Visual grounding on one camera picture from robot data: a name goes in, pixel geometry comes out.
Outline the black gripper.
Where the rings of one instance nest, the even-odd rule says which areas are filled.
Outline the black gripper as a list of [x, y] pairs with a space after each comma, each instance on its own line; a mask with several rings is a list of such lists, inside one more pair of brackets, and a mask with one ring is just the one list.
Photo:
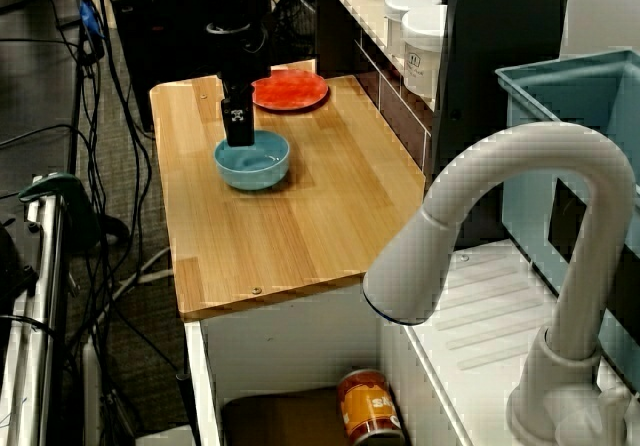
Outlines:
[[221, 111], [229, 146], [254, 144], [254, 114], [249, 87], [271, 75], [269, 36], [265, 28], [215, 30], [219, 47]]

